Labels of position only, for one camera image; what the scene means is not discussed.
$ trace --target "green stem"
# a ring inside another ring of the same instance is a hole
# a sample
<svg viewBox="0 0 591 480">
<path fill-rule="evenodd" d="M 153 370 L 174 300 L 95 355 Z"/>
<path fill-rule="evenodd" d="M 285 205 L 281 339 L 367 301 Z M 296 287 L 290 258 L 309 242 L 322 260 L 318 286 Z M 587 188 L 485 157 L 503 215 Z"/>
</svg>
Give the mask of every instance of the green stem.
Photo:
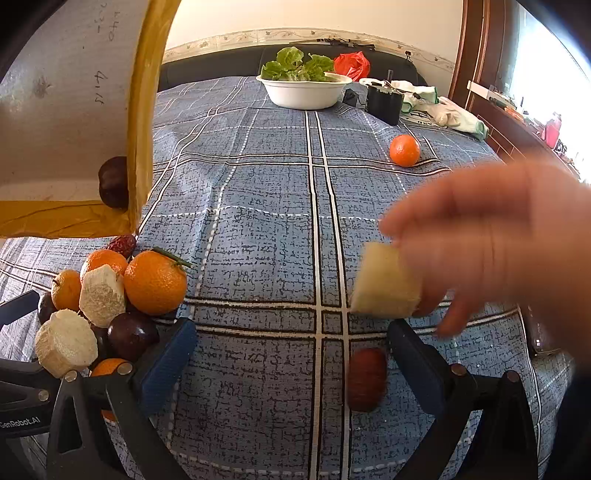
<svg viewBox="0 0 591 480">
<path fill-rule="evenodd" d="M 152 247 L 152 250 L 156 253 L 164 255 L 165 257 L 169 257 L 171 260 L 174 260 L 175 265 L 182 265 L 184 267 L 193 268 L 192 263 L 187 262 L 186 260 L 183 260 L 182 258 L 177 257 L 176 255 L 173 255 L 172 253 L 166 251 L 164 248 Z"/>
</svg>

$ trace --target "cut root vegetable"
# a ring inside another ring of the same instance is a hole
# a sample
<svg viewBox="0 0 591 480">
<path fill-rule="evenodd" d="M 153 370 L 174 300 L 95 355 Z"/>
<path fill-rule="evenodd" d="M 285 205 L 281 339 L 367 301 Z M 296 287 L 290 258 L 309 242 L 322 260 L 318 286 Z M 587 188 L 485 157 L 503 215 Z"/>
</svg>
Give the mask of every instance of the cut root vegetable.
<svg viewBox="0 0 591 480">
<path fill-rule="evenodd" d="M 421 299 L 421 282 L 400 263 L 398 249 L 369 242 L 363 246 L 351 312 L 381 318 L 410 317 Z"/>
<path fill-rule="evenodd" d="M 123 279 L 109 265 L 90 270 L 82 281 L 80 310 L 94 325 L 107 328 L 125 311 Z"/>
<path fill-rule="evenodd" d="M 83 370 L 98 356 L 95 334 L 88 322 L 71 310 L 52 313 L 35 337 L 39 363 L 56 378 Z"/>
</svg>

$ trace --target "white wall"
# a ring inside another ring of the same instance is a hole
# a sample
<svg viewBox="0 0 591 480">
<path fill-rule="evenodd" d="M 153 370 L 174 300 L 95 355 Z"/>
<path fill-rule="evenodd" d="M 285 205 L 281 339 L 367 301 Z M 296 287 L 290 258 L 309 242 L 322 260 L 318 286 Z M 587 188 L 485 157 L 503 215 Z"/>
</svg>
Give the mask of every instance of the white wall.
<svg viewBox="0 0 591 480">
<path fill-rule="evenodd" d="M 259 28 L 332 28 L 390 38 L 455 61 L 462 27 L 462 3 L 462 0 L 372 0 L 366 3 L 359 0 L 182 0 L 166 48 Z M 451 75 L 444 74 L 451 81 Z"/>
</svg>

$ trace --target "black phone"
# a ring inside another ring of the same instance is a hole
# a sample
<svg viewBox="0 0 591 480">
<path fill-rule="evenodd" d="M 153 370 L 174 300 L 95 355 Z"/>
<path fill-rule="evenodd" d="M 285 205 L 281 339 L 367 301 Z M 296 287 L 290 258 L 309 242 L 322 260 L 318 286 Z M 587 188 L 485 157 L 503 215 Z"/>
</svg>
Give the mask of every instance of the black phone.
<svg viewBox="0 0 591 480">
<path fill-rule="evenodd" d="M 530 356 L 546 356 L 560 352 L 552 337 L 529 305 L 520 306 L 525 323 L 525 341 Z"/>
</svg>

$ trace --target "pink bottle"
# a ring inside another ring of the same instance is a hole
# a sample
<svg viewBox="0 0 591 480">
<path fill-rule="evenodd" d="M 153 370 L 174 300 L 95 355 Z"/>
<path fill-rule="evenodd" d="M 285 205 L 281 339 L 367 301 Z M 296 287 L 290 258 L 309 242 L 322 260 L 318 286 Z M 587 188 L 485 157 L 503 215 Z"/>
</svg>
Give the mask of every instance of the pink bottle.
<svg viewBox="0 0 591 480">
<path fill-rule="evenodd" d="M 552 149 L 554 149 L 558 142 L 561 126 L 562 116 L 559 113 L 554 112 L 552 118 L 548 120 L 548 123 L 546 123 L 544 131 L 542 132 L 542 140 L 545 140 L 548 146 Z"/>
</svg>

